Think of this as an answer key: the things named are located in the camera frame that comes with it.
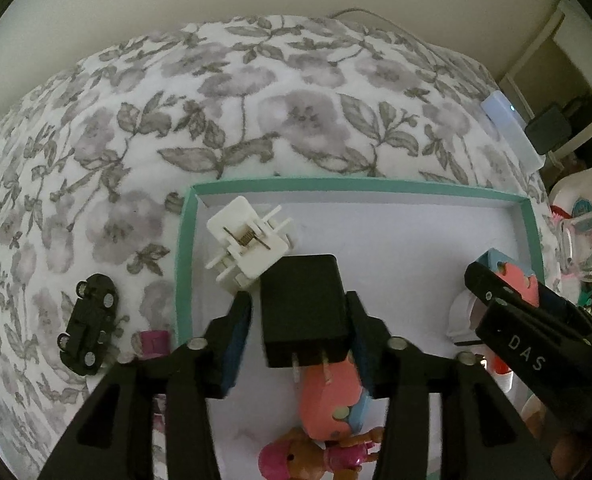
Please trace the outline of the coral pink lighter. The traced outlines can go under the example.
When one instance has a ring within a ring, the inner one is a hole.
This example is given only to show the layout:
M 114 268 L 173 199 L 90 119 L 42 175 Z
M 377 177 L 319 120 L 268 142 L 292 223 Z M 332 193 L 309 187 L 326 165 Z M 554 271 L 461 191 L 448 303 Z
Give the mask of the coral pink lighter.
M 481 255 L 478 262 L 517 290 L 522 300 L 527 304 L 531 304 L 535 308 L 540 305 L 538 279 L 529 266 L 525 266 L 495 248 L 491 248 Z

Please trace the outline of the black power adapter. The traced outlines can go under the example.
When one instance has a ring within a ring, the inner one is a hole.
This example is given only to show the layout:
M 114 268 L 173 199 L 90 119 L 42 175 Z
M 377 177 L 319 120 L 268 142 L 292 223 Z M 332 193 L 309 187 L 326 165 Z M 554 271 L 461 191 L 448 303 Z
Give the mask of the black power adapter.
M 268 367 L 307 367 L 346 359 L 346 292 L 335 256 L 280 258 L 260 278 L 260 312 Z

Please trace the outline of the red cap glue stick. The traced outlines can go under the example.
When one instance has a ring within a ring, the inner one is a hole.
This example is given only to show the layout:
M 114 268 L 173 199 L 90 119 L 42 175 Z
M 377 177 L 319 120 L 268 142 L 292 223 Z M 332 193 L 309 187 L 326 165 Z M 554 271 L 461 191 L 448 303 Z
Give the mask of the red cap glue stick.
M 514 372 L 499 356 L 492 354 L 486 360 L 486 370 L 504 393 L 510 393 L 514 382 Z

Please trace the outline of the white plastic clip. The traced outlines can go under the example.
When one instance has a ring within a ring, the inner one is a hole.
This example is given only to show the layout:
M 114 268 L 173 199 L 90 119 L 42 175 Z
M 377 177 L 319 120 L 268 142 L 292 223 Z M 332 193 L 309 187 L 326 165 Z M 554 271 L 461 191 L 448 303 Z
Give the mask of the white plastic clip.
M 237 196 L 207 221 L 207 231 L 219 249 L 205 264 L 215 271 L 215 282 L 236 295 L 247 290 L 271 266 L 295 247 L 293 220 L 276 206 L 258 212 L 244 196 Z

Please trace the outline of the orange blue toy case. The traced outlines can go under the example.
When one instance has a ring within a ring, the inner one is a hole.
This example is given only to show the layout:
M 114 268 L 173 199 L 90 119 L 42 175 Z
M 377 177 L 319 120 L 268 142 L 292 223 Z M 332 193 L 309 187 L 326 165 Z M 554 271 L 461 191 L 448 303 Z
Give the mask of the orange blue toy case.
M 362 430 L 370 400 L 351 353 L 341 362 L 308 366 L 299 392 L 302 429 L 316 441 L 354 436 Z

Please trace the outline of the purple lighter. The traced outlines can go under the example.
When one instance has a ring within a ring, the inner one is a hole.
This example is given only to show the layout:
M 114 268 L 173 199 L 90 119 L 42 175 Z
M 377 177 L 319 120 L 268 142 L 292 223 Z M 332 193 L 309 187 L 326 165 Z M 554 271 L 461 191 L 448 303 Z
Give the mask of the purple lighter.
M 138 356 L 151 360 L 169 356 L 171 352 L 171 334 L 169 330 L 144 330 L 138 333 Z

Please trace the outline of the pink helmet dog toy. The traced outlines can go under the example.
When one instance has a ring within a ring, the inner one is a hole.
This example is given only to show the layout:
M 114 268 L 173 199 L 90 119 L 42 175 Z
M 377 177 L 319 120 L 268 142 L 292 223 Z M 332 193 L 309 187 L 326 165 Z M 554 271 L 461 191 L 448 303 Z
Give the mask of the pink helmet dog toy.
M 260 451 L 258 469 L 264 479 L 320 480 L 325 474 L 358 479 L 364 464 L 378 460 L 375 448 L 383 443 L 384 433 L 384 427 L 375 427 L 322 448 L 301 428 L 294 428 Z

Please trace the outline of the black toy car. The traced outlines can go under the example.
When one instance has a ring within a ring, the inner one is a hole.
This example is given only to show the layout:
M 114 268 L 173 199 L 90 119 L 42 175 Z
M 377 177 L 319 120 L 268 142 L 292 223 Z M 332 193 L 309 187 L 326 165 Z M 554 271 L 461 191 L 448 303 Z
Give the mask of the black toy car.
M 76 286 L 77 300 L 66 330 L 57 337 L 62 363 L 80 376 L 95 375 L 115 329 L 118 292 L 104 274 L 93 274 Z

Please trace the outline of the clear glass cup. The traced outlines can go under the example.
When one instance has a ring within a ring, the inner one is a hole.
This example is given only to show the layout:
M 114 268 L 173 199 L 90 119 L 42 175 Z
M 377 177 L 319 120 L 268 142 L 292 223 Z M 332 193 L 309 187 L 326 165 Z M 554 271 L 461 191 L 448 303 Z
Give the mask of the clear glass cup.
M 562 272 L 592 282 L 592 211 L 561 220 L 557 236 Z

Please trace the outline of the teal shallow box tray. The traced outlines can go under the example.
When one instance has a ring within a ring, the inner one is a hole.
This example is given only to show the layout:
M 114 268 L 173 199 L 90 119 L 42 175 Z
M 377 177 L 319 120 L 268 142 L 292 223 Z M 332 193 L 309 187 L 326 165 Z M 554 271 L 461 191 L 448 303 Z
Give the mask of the teal shallow box tray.
M 395 336 L 436 356 L 455 356 L 446 336 L 464 273 L 490 248 L 529 266 L 545 281 L 541 240 L 529 198 L 457 184 L 367 178 L 268 178 L 195 184 L 181 214 L 175 263 L 177 343 L 201 336 L 229 311 L 232 295 L 206 264 L 217 242 L 207 220 L 237 196 L 276 219 L 293 220 L 290 255 L 336 257 L 345 289 Z M 261 448 L 298 422 L 290 367 L 270 370 L 261 337 L 258 284 L 253 322 L 236 385 L 208 402 L 222 479 L 261 479 Z

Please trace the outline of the black plugged adapter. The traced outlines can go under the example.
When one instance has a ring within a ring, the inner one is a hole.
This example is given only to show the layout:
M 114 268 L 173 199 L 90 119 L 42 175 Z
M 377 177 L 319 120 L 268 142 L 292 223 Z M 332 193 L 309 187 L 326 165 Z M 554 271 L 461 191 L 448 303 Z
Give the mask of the black plugged adapter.
M 561 106 L 552 103 L 527 123 L 524 132 L 535 151 L 546 155 L 569 139 L 572 128 Z

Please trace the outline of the white power strip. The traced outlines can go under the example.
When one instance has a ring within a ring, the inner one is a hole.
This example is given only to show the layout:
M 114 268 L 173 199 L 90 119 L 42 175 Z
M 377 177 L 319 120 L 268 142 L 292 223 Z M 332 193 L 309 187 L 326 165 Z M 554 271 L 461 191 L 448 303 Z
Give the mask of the white power strip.
M 507 96 L 496 90 L 481 103 L 481 107 L 524 166 L 527 174 L 538 172 L 544 166 L 545 157 L 535 151 L 524 131 L 527 124 Z

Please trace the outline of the floral grey white blanket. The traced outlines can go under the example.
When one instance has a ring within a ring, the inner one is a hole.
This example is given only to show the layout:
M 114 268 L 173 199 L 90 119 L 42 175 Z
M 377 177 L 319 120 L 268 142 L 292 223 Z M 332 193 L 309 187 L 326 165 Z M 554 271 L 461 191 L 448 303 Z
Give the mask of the floral grey white blanket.
M 83 58 L 0 117 L 0 453 L 36 478 L 89 389 L 56 338 L 74 288 L 121 290 L 112 356 L 172 321 L 185 191 L 234 178 L 376 177 L 532 200 L 547 284 L 554 222 L 484 114 L 486 67 L 409 32 L 254 16 L 153 32 Z

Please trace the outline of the white shelf unit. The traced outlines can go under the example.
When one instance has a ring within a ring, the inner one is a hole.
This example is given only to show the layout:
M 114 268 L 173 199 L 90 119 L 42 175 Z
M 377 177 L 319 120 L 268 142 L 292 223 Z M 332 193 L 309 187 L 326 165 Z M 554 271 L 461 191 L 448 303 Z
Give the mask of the white shelf unit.
M 569 139 L 542 155 L 548 190 L 592 168 L 592 19 L 579 0 L 559 0 L 498 85 L 527 123 L 558 103 L 571 125 Z

